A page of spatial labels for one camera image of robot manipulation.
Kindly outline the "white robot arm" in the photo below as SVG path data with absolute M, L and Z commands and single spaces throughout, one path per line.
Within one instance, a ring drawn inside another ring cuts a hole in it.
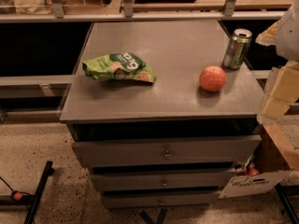
M 273 68 L 264 88 L 257 120 L 270 125 L 280 120 L 299 99 L 299 0 L 282 18 L 256 38 L 260 45 L 275 45 L 277 55 L 287 60 L 282 68 Z

